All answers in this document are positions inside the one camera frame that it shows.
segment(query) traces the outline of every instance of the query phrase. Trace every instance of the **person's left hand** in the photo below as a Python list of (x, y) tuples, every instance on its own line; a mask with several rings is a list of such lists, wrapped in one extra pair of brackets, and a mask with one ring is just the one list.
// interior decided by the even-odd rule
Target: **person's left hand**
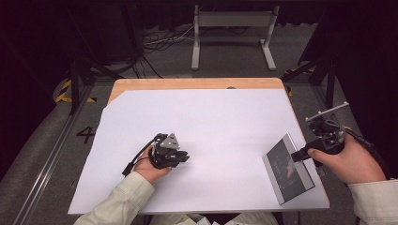
[(149, 145), (144, 153), (137, 158), (138, 162), (133, 170), (142, 175), (147, 181), (149, 181), (149, 183), (153, 185), (156, 180), (167, 175), (172, 170), (172, 168), (167, 167), (163, 169), (156, 169), (155, 167), (153, 167), (148, 158), (148, 153), (151, 148), (152, 144)]

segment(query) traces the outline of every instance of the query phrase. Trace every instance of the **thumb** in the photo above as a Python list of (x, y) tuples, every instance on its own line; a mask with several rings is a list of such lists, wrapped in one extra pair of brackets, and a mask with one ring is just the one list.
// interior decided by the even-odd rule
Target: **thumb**
[(313, 148), (308, 149), (308, 155), (327, 166), (330, 166), (334, 160), (334, 157), (332, 155), (326, 154), (320, 150)]

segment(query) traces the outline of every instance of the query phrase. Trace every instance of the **hand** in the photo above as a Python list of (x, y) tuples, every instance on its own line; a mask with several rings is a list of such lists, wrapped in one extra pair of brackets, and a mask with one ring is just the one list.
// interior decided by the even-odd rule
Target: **hand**
[(149, 183), (153, 185), (156, 180), (167, 175), (172, 168), (168, 167), (159, 170), (153, 167), (148, 158), (148, 153), (151, 148), (152, 145), (149, 145), (144, 153), (137, 158), (137, 164), (133, 170), (142, 175), (147, 181), (149, 181)]
[(329, 155), (316, 149), (309, 149), (308, 155), (328, 166), (348, 185), (386, 180), (371, 154), (348, 134), (345, 134), (344, 149), (341, 153)]

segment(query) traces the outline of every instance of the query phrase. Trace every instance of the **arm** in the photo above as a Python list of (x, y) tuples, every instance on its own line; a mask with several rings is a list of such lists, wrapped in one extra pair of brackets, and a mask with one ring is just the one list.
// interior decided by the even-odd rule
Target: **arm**
[(140, 160), (130, 173), (111, 192), (109, 197), (91, 212), (79, 217), (81, 224), (131, 224), (140, 209), (154, 192), (152, 184), (170, 172), (169, 168), (155, 169), (147, 159), (149, 146), (138, 158)]
[(315, 149), (308, 154), (348, 184), (361, 224), (398, 224), (397, 181), (386, 181), (378, 163), (353, 137), (345, 135), (344, 150), (338, 155)]

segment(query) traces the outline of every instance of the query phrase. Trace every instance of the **white metal stand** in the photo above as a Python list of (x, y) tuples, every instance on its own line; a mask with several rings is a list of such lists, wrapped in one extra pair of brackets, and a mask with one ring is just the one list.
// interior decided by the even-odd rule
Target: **white metal stand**
[(273, 11), (214, 12), (199, 11), (199, 7), (195, 6), (195, 15), (193, 20), (195, 39), (193, 42), (191, 69), (197, 70), (199, 68), (200, 26), (257, 26), (267, 28), (267, 36), (265, 39), (260, 40), (260, 44), (263, 49), (264, 56), (266, 57), (268, 68), (270, 70), (275, 70), (275, 63), (268, 45), (275, 26), (276, 18), (278, 17), (278, 10), (279, 7), (275, 7)]

